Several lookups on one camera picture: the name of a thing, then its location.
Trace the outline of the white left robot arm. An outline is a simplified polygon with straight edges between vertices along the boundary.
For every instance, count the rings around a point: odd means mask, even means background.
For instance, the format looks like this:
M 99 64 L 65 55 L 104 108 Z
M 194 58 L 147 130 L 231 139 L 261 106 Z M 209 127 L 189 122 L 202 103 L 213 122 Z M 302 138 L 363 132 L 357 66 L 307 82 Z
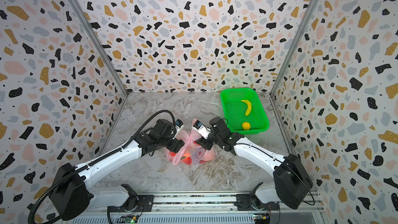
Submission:
M 136 134 L 131 140 L 107 154 L 77 166 L 70 163 L 61 166 L 55 182 L 77 172 L 77 175 L 56 186 L 49 195 L 61 219 L 71 220 L 94 208 L 114 207 L 129 212 L 141 207 L 139 196 L 130 185 L 96 188 L 95 184 L 119 167 L 161 148 L 174 153 L 179 152 L 184 142 L 176 136 L 183 127 L 180 119 L 174 123 L 159 119 L 154 127 Z

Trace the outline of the pink plastic bag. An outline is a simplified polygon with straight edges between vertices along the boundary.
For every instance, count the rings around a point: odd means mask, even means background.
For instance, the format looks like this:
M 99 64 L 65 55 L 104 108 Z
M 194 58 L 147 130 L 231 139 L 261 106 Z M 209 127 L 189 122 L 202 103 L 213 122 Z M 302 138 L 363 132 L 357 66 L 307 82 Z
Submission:
M 183 147 L 178 153 L 171 152 L 167 148 L 164 149 L 166 159 L 172 165 L 176 166 L 179 163 L 187 165 L 197 165 L 210 162 L 215 159 L 217 151 L 213 147 L 211 150 L 206 150 L 197 143 L 197 140 L 202 138 L 198 131 L 191 128 L 191 132 L 180 130 L 177 134 L 177 139 L 184 142 Z

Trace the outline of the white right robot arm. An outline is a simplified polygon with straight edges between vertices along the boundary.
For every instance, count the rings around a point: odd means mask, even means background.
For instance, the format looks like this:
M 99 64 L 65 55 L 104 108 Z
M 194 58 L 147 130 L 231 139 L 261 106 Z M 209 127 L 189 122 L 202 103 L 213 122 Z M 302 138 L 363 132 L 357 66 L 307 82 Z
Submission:
M 258 183 L 248 194 L 247 200 L 239 200 L 236 206 L 241 208 L 264 209 L 271 202 L 282 202 L 291 209 L 298 209 L 302 203 L 310 205 L 305 198 L 310 194 L 313 182 L 294 155 L 280 155 L 271 152 L 250 141 L 238 132 L 231 132 L 225 121 L 216 117 L 206 127 L 195 120 L 192 129 L 201 136 L 195 142 L 202 148 L 210 150 L 214 145 L 238 157 L 245 158 L 273 177 L 272 185 Z

